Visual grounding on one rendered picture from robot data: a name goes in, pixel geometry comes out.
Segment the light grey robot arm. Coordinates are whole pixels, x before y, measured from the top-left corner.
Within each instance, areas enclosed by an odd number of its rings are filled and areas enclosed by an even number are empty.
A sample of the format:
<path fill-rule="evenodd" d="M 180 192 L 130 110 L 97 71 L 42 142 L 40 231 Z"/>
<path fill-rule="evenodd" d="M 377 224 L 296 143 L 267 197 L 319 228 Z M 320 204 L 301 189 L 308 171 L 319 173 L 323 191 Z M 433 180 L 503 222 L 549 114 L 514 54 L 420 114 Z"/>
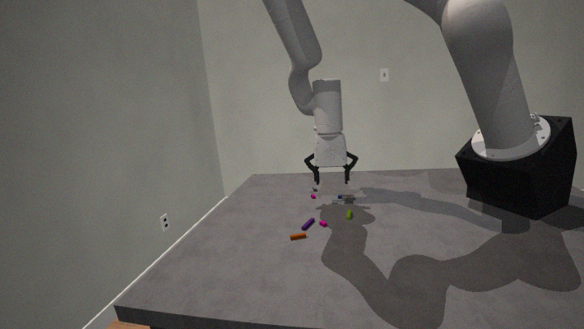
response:
<path fill-rule="evenodd" d="M 290 56 L 288 87 L 319 134 L 343 131 L 341 80 L 308 80 L 322 50 L 302 0 L 262 0 Z M 530 114 L 513 54 L 512 23 L 502 0 L 404 0 L 431 17 L 460 75 L 480 129 L 473 151 L 492 161 L 518 160 L 549 140 L 549 123 Z M 482 134 L 481 134 L 482 133 Z"/>

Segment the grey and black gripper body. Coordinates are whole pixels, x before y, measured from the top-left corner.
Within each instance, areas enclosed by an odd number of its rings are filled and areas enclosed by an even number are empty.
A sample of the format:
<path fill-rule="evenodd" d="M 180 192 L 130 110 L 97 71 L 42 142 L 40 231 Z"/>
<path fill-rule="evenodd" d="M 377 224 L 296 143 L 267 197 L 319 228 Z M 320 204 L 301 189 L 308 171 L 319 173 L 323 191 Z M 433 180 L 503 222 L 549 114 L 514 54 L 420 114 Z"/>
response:
<path fill-rule="evenodd" d="M 342 167 L 347 164 L 344 133 L 317 134 L 314 137 L 314 164 L 317 167 Z"/>

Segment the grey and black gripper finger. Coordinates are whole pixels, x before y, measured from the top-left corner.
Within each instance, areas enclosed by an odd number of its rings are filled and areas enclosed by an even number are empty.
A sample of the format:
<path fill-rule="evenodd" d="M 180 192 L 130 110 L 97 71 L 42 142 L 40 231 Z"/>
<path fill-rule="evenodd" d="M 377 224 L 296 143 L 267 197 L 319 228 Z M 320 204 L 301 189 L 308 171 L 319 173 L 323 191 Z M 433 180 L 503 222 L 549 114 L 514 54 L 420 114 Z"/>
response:
<path fill-rule="evenodd" d="M 309 157 L 307 157 L 307 158 L 304 160 L 304 162 L 305 162 L 305 164 L 306 164 L 306 165 L 307 165 L 307 166 L 308 166 L 308 167 L 309 167 L 309 168 L 310 168 L 310 169 L 313 171 L 313 173 L 314 173 L 314 182 L 317 182 L 317 185 L 318 185 L 318 184 L 319 184 L 319 171 L 318 171 L 319 167 L 317 167 L 317 166 L 315 166 L 315 167 L 314 167 L 314 166 L 313 166 L 313 165 L 310 163 L 310 160 L 312 160 L 313 158 L 314 158 L 314 153 L 313 153 L 313 154 L 311 154 Z"/>
<path fill-rule="evenodd" d="M 355 166 L 358 157 L 356 155 L 353 155 L 351 153 L 349 153 L 347 151 L 347 157 L 352 159 L 352 162 L 349 165 L 345 165 L 342 166 L 345 169 L 345 184 L 347 184 L 347 181 L 350 181 L 350 170 Z"/>

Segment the purple rod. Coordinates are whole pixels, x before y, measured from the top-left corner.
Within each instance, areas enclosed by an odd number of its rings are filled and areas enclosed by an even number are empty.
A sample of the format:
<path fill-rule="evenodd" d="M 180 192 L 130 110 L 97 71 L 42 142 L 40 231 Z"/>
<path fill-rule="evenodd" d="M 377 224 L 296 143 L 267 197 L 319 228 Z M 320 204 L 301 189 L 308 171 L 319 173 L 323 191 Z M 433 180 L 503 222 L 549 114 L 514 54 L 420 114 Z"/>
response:
<path fill-rule="evenodd" d="M 313 222 L 314 222 L 314 218 L 311 218 L 310 220 L 308 220 L 303 226 L 302 226 L 302 230 L 306 230 Z"/>

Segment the orange rod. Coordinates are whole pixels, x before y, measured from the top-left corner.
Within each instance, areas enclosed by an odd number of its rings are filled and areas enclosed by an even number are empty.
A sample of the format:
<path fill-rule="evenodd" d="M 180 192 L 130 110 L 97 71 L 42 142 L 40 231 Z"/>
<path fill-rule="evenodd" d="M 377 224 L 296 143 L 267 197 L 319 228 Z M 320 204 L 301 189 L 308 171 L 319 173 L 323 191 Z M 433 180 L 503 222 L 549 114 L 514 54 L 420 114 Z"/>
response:
<path fill-rule="evenodd" d="M 296 240 L 296 239 L 305 239 L 306 238 L 306 234 L 302 233 L 302 234 L 292 234 L 290 236 L 290 240 Z"/>

